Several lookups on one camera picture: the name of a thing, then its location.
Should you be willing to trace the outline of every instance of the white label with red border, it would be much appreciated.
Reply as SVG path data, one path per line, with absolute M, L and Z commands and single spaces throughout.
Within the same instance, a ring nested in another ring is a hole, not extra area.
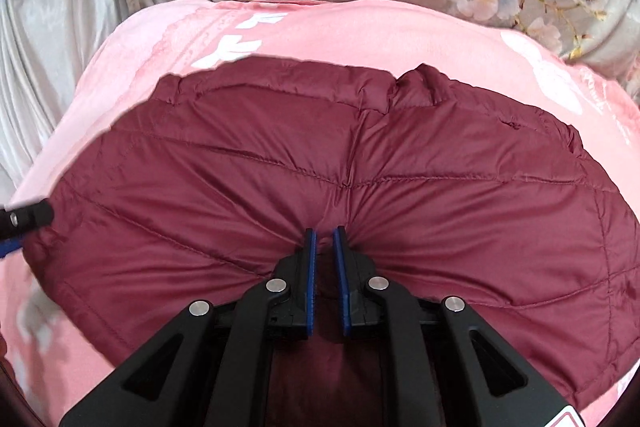
M 567 405 L 545 427 L 584 427 L 584 423 L 575 409 Z

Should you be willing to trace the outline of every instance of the pink bed sheet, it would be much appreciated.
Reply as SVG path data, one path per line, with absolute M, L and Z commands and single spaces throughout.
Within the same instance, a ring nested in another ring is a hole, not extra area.
M 92 59 L 62 122 L 13 202 L 47 196 L 82 148 L 148 98 L 165 73 L 185 74 L 248 54 L 368 66 L 400 75 L 422 62 L 447 76 L 548 110 L 574 125 L 640 215 L 640 112 L 622 88 L 568 67 L 526 36 L 482 28 L 431 10 L 382 0 L 344 4 L 241 4 L 177 0 L 122 23 Z M 0 323 L 18 383 L 50 425 L 112 369 L 44 296 L 21 255 L 0 263 Z M 596 426 L 629 373 L 582 411 Z

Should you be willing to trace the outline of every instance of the maroon puffer jacket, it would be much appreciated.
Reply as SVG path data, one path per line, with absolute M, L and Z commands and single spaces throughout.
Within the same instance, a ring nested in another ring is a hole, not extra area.
M 579 408 L 640 356 L 638 222 L 576 130 L 428 66 L 252 57 L 167 76 L 51 202 L 27 260 L 116 364 L 318 230 L 316 334 L 276 356 L 268 425 L 381 424 L 376 351 L 340 338 L 337 225 L 414 295 L 473 304 Z

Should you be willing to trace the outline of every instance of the white curtain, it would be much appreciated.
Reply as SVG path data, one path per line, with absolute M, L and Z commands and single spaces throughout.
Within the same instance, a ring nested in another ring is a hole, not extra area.
M 124 0 L 0 0 L 0 206 L 126 12 Z

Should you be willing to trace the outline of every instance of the silver screw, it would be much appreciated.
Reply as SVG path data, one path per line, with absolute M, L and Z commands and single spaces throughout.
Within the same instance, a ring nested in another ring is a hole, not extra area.
M 465 309 L 465 301 L 460 297 L 449 297 L 444 301 L 444 305 L 447 307 L 447 310 L 452 312 L 461 312 Z
M 267 289 L 272 293 L 284 292 L 287 289 L 287 282 L 282 279 L 271 279 L 267 281 Z
M 369 287 L 374 290 L 386 290 L 389 288 L 389 281 L 384 277 L 372 277 L 369 279 Z
M 189 312 L 194 317 L 202 317 L 209 313 L 209 303 L 205 301 L 195 301 L 189 306 Z

